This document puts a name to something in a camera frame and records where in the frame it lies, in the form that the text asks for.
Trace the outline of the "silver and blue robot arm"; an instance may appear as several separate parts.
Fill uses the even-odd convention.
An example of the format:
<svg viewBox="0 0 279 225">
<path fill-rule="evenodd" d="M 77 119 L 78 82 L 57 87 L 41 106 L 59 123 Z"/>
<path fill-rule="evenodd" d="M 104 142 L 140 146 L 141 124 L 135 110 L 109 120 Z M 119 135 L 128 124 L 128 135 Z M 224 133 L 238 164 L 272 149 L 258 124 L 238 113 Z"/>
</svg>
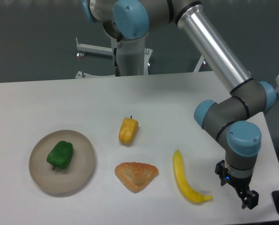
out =
<svg viewBox="0 0 279 225">
<path fill-rule="evenodd" d="M 100 21 L 113 39 L 115 76 L 143 75 L 144 49 L 137 41 L 169 23 L 184 30 L 230 93 L 216 103 L 200 103 L 194 119 L 226 152 L 215 167 L 221 184 L 232 186 L 242 207 L 253 209 L 259 195 L 249 188 L 262 134 L 249 118 L 266 111 L 276 101 L 267 82 L 256 82 L 219 36 L 199 0 L 83 0 L 87 20 Z"/>
</svg>

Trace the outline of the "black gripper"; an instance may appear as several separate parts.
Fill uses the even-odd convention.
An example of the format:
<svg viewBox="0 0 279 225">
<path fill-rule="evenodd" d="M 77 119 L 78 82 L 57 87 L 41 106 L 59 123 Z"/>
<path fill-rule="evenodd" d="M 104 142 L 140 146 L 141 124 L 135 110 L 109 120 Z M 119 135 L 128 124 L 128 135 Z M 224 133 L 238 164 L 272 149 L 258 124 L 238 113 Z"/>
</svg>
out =
<svg viewBox="0 0 279 225">
<path fill-rule="evenodd" d="M 259 194 L 255 190 L 250 190 L 250 181 L 253 169 L 237 170 L 232 167 L 225 168 L 225 160 L 216 164 L 215 173 L 219 176 L 220 185 L 226 183 L 235 188 L 238 197 L 242 201 L 242 209 L 253 209 L 258 205 Z"/>
</svg>

